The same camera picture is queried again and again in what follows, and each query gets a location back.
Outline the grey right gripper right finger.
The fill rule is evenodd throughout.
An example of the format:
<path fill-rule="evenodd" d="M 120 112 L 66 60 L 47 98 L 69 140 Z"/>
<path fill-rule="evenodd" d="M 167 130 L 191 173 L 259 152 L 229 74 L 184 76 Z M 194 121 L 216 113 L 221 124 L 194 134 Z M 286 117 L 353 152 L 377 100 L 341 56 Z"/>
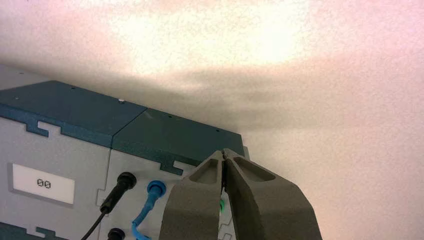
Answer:
<path fill-rule="evenodd" d="M 225 191 L 238 240 L 320 240 L 311 203 L 293 182 L 226 148 Z"/>

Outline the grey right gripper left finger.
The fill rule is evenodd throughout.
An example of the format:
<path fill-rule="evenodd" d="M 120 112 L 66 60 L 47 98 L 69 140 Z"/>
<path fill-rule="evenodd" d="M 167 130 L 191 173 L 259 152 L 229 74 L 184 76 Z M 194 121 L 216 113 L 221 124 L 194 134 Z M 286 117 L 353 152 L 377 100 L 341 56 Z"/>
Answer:
<path fill-rule="evenodd" d="M 216 240 L 219 234 L 223 153 L 211 156 L 170 191 L 159 239 Z"/>

